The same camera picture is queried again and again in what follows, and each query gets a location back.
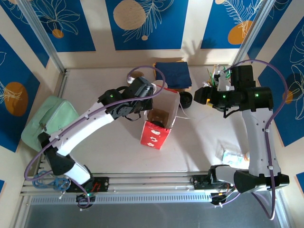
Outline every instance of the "green pouch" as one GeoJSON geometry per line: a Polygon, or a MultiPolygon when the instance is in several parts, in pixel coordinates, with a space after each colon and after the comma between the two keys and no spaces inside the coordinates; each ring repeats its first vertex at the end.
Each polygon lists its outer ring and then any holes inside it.
{"type": "Polygon", "coordinates": [[[79,117],[75,108],[65,99],[49,96],[24,128],[21,139],[35,151],[40,151],[38,135],[52,134],[79,117]]]}

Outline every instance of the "folded blue towel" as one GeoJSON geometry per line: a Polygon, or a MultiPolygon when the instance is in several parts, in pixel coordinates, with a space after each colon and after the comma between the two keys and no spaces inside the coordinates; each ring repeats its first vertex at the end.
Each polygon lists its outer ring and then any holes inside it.
{"type": "MultiPolygon", "coordinates": [[[[187,62],[156,63],[155,67],[164,73],[168,88],[184,89],[192,86],[187,62]]],[[[162,80],[157,71],[156,80],[162,80]]]]}

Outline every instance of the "white table surface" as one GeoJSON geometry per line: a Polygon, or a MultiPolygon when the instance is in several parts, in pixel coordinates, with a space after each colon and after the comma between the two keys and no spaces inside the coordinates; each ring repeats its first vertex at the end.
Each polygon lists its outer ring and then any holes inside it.
{"type": "MultiPolygon", "coordinates": [[[[130,70],[72,69],[63,98],[81,114],[106,90],[126,85],[130,70]]],[[[154,81],[151,69],[141,71],[148,80],[154,81]]],[[[194,95],[209,77],[207,67],[190,67],[190,75],[194,95]]],[[[177,118],[161,150],[140,144],[143,119],[130,122],[119,118],[83,140],[71,155],[93,173],[175,172],[207,171],[211,164],[221,163],[216,154],[222,148],[248,151],[246,128],[240,112],[224,119],[223,113],[194,101],[185,112],[192,119],[177,118]]],[[[181,109],[178,116],[184,116],[181,109]]]]}

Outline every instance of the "white wall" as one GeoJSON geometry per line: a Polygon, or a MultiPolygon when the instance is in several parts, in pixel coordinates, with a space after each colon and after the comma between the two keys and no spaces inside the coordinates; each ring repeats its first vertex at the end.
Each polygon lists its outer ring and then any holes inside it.
{"type": "Polygon", "coordinates": [[[235,58],[237,48],[200,49],[212,2],[189,0],[180,50],[115,51],[105,0],[81,0],[96,52],[61,52],[59,57],[67,68],[133,67],[164,58],[171,61],[183,58],[189,65],[229,64],[235,58]]]}
{"type": "MultiPolygon", "coordinates": [[[[271,61],[281,45],[285,42],[290,33],[303,18],[303,10],[303,0],[293,0],[290,3],[285,14],[256,57],[257,59],[261,59],[266,62],[271,61]]],[[[253,64],[254,76],[256,80],[264,69],[265,66],[263,64],[253,64]]],[[[278,131],[276,132],[275,149],[277,158],[282,169],[282,173],[289,175],[290,178],[290,184],[289,186],[283,188],[283,192],[296,226],[303,227],[304,194],[298,185],[295,175],[304,171],[304,138],[292,143],[291,145],[288,145],[287,147],[284,147],[278,131]]]]}
{"type": "MultiPolygon", "coordinates": [[[[54,92],[59,72],[51,60],[46,68],[42,66],[1,7],[0,21],[0,34],[40,81],[40,87],[29,115],[30,119],[42,102],[54,92]]],[[[15,153],[0,146],[0,180],[5,181],[5,186],[0,195],[1,228],[7,228],[10,225],[24,181],[23,173],[34,153],[23,143],[20,143],[15,153]]]]}

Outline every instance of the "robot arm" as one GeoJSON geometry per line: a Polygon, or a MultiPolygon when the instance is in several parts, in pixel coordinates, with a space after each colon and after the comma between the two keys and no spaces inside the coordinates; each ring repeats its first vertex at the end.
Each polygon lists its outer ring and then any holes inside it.
{"type": "Polygon", "coordinates": [[[123,86],[106,91],[90,109],[65,128],[51,135],[40,134],[38,139],[42,147],[55,140],[55,143],[44,152],[53,174],[56,176],[64,174],[80,185],[89,181],[92,178],[92,174],[87,167],[73,159],[70,155],[71,151],[90,134],[120,116],[127,118],[130,113],[136,113],[140,116],[140,111],[152,109],[152,99],[136,100],[121,104],[115,104],[115,102],[128,98],[146,97],[152,94],[153,85],[143,77],[136,78],[129,87],[123,86]],[[99,111],[108,104],[113,105],[103,111],[99,111]],[[60,134],[70,128],[73,129],[67,131],[64,135],[60,134]]]}
{"type": "Polygon", "coordinates": [[[196,91],[194,100],[201,104],[209,104],[224,113],[227,118],[235,111],[241,111],[245,121],[250,162],[249,170],[239,170],[227,165],[212,166],[209,170],[210,183],[232,183],[240,192],[253,192],[271,188],[270,169],[275,176],[275,187],[280,188],[289,184],[289,178],[281,174],[276,159],[272,131],[267,129],[270,136],[272,166],[269,166],[265,140],[265,126],[272,116],[273,99],[268,87],[256,87],[253,80],[252,66],[239,66],[231,70],[231,85],[234,90],[224,91],[223,87],[203,87],[196,91]],[[237,110],[226,113],[231,107],[237,110]]]}

